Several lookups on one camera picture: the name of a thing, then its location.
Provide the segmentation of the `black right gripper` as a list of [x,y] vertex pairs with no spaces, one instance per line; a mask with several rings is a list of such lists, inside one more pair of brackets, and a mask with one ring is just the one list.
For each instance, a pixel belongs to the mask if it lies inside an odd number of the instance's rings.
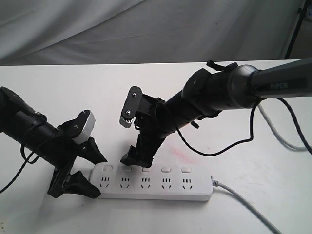
[[135,128],[139,130],[136,146],[120,159],[126,166],[150,168],[154,155],[165,139],[165,101],[143,95],[136,112]]

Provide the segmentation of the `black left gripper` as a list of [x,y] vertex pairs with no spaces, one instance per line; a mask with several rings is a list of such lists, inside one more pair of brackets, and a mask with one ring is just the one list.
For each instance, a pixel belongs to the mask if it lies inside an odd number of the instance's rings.
[[59,125],[55,136],[48,142],[52,153],[47,159],[55,167],[48,195],[54,198],[63,194],[76,194],[94,199],[101,195],[100,190],[90,183],[81,171],[70,174],[76,157],[82,152],[84,152],[84,159],[93,164],[108,162],[98,149],[93,137],[90,136],[80,145],[75,144],[72,137],[78,135],[79,129],[74,128],[74,125],[82,126],[78,123],[77,117]]

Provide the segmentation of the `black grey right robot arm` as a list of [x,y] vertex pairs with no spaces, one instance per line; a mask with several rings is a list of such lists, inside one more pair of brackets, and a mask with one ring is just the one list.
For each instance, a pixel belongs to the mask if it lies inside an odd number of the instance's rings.
[[127,166],[150,168],[165,138],[197,120],[217,117],[224,110],[250,109],[268,98],[309,97],[312,94],[312,60],[297,60],[270,69],[231,63],[207,62],[208,69],[196,71],[183,89],[169,100],[151,97],[137,86],[129,90],[120,124],[139,130],[135,146],[121,158]]

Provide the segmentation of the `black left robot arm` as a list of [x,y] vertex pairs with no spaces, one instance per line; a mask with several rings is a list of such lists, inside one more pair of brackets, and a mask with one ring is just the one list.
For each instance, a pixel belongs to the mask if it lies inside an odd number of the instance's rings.
[[75,119],[54,127],[45,115],[36,112],[12,90],[0,89],[0,131],[20,143],[25,164],[34,163],[25,155],[28,149],[31,155],[36,154],[54,166],[47,192],[54,198],[62,194],[100,196],[100,190],[81,171],[70,173],[77,157],[93,164],[107,161],[91,136],[95,122],[93,113],[83,110]]

